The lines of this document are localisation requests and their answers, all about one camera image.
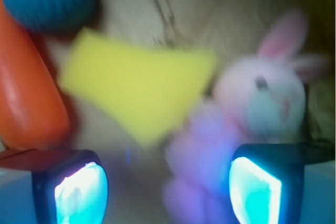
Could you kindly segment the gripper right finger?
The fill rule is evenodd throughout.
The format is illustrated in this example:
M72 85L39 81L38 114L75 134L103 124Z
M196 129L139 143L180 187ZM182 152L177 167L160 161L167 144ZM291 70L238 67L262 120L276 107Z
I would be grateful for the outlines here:
M230 165L229 195L239 223L335 223L335 147L244 144Z

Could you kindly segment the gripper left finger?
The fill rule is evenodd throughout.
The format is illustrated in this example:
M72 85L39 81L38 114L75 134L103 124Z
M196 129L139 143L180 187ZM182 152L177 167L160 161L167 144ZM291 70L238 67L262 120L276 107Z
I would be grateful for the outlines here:
M1 223L103 223L108 194L94 151L1 152Z

